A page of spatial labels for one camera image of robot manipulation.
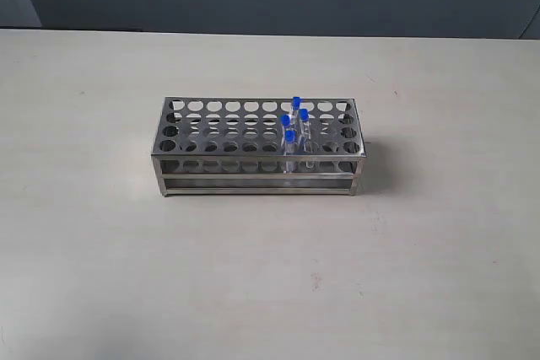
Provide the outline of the blue capped tube front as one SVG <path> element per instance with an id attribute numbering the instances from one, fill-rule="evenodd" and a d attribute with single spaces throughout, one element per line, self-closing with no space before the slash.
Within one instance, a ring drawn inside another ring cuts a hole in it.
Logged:
<path id="1" fill-rule="evenodd" d="M 296 147 L 295 140 L 296 140 L 295 130 L 286 130 L 284 132 L 283 155 L 286 158 L 284 161 L 285 173 L 294 172 L 295 161 L 292 159 L 292 156 L 295 153 L 295 147 Z"/>

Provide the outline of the blue capped tube back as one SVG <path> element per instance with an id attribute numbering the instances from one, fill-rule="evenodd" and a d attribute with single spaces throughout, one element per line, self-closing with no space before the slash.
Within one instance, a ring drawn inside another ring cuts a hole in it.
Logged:
<path id="1" fill-rule="evenodd" d="M 301 104 L 301 97 L 295 96 L 291 100 L 291 109 L 289 113 L 290 122 L 294 126 L 297 123 L 298 120 L 298 114 L 300 110 L 300 104 Z"/>

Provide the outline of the stainless steel test tube rack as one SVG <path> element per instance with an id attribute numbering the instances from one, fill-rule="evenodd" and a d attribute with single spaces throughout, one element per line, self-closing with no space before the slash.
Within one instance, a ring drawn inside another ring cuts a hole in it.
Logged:
<path id="1" fill-rule="evenodd" d="M 284 172 L 280 116 L 291 100 L 167 97 L 151 158 L 163 196 L 356 194 L 367 158 L 353 99 L 302 99 L 312 155 L 296 132 L 293 173 Z"/>

